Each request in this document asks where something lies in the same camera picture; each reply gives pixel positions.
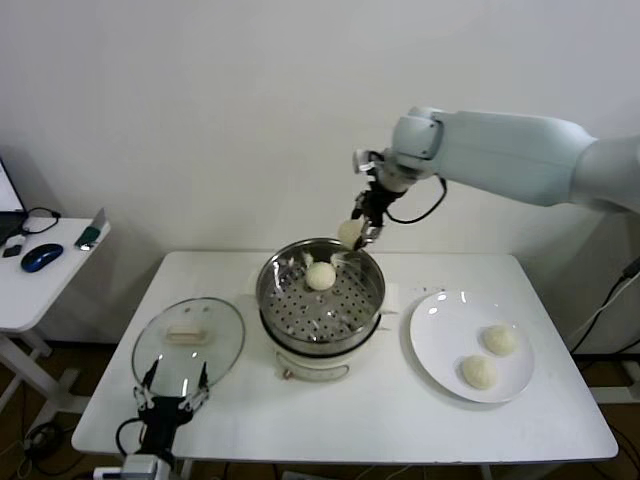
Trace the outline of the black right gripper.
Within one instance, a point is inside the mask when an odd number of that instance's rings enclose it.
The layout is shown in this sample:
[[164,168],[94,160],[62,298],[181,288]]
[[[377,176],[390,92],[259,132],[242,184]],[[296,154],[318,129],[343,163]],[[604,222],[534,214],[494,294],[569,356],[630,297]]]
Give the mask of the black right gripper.
[[364,222],[354,241],[355,249],[364,249],[377,241],[383,227],[371,223],[382,223],[388,207],[400,198],[399,192],[387,190],[379,182],[369,182],[368,188],[357,197],[351,212],[351,220],[359,220],[363,215],[368,222]]

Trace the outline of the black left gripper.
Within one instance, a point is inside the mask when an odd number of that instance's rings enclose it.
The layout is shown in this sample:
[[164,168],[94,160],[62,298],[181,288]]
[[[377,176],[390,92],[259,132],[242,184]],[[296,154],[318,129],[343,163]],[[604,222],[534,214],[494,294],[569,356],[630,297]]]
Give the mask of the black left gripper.
[[202,364],[193,391],[183,388],[182,397],[156,396],[151,386],[159,360],[155,359],[133,389],[138,416],[145,426],[140,453],[171,453],[177,430],[189,423],[209,399],[209,375],[207,362]]

